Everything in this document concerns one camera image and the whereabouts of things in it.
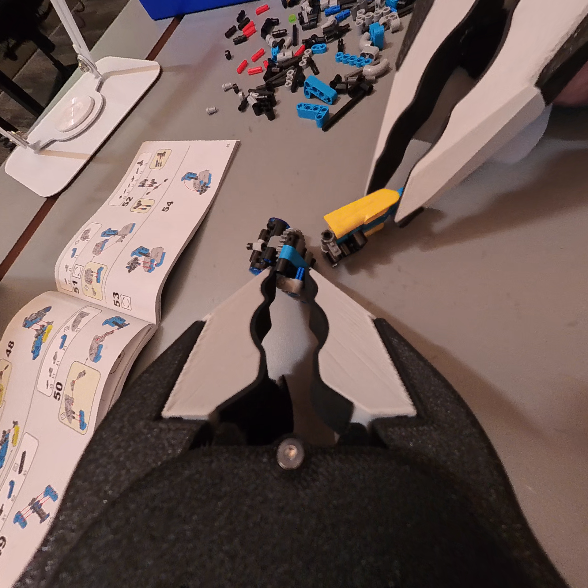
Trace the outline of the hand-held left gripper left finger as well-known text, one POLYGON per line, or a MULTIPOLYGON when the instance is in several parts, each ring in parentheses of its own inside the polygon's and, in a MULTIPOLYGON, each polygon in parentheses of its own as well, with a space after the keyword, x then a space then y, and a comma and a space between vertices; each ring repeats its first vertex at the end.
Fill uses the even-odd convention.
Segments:
POLYGON ((275 294, 275 272, 266 269, 204 318, 162 417, 207 420, 268 376, 261 342, 275 294))

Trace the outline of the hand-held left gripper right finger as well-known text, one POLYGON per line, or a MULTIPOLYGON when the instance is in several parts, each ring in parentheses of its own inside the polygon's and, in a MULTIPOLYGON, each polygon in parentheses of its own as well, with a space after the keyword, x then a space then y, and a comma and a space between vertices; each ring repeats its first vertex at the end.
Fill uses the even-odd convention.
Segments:
POLYGON ((311 400, 342 435, 381 417, 415 417, 416 408, 376 327, 376 318, 315 270, 305 279, 313 353, 311 400))

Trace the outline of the black blue gear brick assembly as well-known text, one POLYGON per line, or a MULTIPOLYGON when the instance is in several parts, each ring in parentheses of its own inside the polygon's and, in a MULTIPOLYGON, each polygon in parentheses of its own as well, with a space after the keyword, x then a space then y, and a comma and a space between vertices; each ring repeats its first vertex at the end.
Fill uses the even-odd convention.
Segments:
POLYGON ((277 217, 268 220, 258 239, 247 244, 252 251, 249 270, 258 275, 267 268, 276 272, 276 286, 291 298, 303 295, 307 271, 315 264, 302 231, 277 217))

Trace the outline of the blue yellow brick assembly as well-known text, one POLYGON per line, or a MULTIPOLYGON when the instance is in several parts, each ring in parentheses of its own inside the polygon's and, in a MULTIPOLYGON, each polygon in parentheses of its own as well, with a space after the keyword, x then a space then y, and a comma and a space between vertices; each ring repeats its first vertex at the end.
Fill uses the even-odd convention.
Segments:
POLYGON ((367 237, 383 228, 399 204, 403 188, 379 189, 324 216, 321 250, 332 266, 359 252, 367 237))

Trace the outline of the white desk lamp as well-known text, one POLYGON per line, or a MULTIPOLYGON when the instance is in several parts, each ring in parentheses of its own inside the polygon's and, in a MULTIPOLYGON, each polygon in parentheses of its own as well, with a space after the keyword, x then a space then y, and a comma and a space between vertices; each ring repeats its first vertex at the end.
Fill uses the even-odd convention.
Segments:
POLYGON ((51 3, 82 75, 28 135, 1 129, 17 145, 5 172, 41 197, 70 184, 160 74, 155 61, 107 56, 95 62, 66 2, 51 3))

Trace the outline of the person's right hand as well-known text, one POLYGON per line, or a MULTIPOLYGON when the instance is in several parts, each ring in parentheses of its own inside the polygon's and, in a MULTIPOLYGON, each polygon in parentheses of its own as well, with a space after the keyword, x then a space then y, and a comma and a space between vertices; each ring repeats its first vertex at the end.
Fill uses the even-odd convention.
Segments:
POLYGON ((587 85, 568 84, 553 104, 558 107, 587 107, 587 85))

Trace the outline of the pile of loose brick pieces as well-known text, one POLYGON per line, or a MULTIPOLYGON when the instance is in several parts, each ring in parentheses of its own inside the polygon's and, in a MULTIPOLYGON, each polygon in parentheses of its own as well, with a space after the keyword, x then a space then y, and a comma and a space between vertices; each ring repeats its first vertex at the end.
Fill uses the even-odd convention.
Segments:
POLYGON ((253 14, 241 10, 226 32, 236 46, 261 36, 262 46, 236 67, 236 79, 220 83, 234 93, 238 111, 276 119, 276 107, 286 93, 304 98, 295 105, 301 119, 327 131, 370 96, 380 78, 393 70, 387 52, 401 19, 415 1, 282 1, 286 22, 257 7, 265 17, 256 29, 253 14))

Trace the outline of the open instruction booklet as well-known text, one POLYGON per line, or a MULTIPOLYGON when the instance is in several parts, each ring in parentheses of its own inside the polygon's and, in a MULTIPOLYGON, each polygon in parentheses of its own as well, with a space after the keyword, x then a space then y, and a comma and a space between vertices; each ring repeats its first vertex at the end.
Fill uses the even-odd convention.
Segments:
POLYGON ((1 587, 39 548, 95 429, 158 326, 160 294, 237 141, 146 142, 64 248, 56 291, 1 339, 1 587))

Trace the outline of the blue plastic bin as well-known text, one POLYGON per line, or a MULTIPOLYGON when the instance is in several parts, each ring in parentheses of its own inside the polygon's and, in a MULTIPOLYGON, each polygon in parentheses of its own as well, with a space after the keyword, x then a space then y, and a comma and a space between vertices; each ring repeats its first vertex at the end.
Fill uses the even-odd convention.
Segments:
POLYGON ((202 12, 215 8, 223 8, 251 1, 139 1, 153 20, 161 20, 202 12))

